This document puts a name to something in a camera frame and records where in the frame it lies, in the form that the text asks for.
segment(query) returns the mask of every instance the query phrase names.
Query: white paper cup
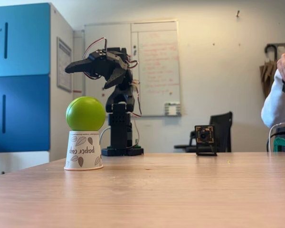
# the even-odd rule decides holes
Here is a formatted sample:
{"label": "white paper cup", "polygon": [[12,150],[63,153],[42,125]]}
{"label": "white paper cup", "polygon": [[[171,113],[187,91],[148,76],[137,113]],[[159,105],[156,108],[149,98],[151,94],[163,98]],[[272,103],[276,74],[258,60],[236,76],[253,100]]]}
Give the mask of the white paper cup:
{"label": "white paper cup", "polygon": [[70,131],[65,170],[96,170],[103,167],[99,132]]}

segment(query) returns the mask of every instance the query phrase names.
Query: person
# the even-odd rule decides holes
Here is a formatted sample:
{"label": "person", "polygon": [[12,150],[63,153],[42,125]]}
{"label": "person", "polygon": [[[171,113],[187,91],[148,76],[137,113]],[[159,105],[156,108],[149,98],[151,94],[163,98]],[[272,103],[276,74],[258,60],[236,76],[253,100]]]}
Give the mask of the person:
{"label": "person", "polygon": [[277,70],[271,91],[264,102],[261,117],[267,127],[285,122],[285,93],[282,91],[285,81],[285,53],[277,62]]}

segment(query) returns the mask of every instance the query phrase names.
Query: blue cabinet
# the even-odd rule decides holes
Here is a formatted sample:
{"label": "blue cabinet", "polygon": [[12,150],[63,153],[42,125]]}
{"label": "blue cabinet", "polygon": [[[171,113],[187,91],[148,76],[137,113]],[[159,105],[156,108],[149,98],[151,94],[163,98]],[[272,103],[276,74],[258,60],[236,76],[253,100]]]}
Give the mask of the blue cabinet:
{"label": "blue cabinet", "polygon": [[50,148],[51,5],[0,7],[0,152]]}
{"label": "blue cabinet", "polygon": [[0,77],[0,152],[48,151],[49,77]]}
{"label": "blue cabinet", "polygon": [[0,7],[0,76],[49,72],[50,5]]}

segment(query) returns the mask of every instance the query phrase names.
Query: leaf print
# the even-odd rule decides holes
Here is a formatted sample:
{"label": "leaf print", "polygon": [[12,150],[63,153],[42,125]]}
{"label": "leaf print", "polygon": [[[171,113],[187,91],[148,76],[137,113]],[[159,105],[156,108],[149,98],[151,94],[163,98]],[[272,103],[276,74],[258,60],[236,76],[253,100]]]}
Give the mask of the leaf print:
{"label": "leaf print", "polygon": [[91,144],[91,145],[93,145],[93,139],[91,138],[91,137],[88,137],[88,142]]}
{"label": "leaf print", "polygon": [[73,136],[73,137],[71,138],[71,141],[72,141],[72,142],[76,142],[76,141],[77,141],[77,136]]}
{"label": "leaf print", "polygon": [[77,142],[76,142],[76,146],[82,145],[86,142],[86,137],[82,136],[80,137]]}
{"label": "leaf print", "polygon": [[72,162],[76,162],[78,160],[78,156],[77,155],[75,155],[75,156],[73,156],[72,158],[71,158],[71,161]]}
{"label": "leaf print", "polygon": [[82,167],[82,165],[84,164],[84,158],[83,157],[78,158],[78,164],[80,165],[80,167]]}
{"label": "leaf print", "polygon": [[96,160],[95,160],[95,165],[97,165],[99,162],[100,162],[100,158],[97,157]]}

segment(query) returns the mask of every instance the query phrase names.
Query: small camera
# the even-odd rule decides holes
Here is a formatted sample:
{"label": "small camera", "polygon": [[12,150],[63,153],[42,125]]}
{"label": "small camera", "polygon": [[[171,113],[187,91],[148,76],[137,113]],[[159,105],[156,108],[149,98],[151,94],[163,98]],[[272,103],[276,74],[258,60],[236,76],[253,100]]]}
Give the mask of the small camera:
{"label": "small camera", "polygon": [[214,144],[214,126],[203,125],[195,126],[196,144]]}

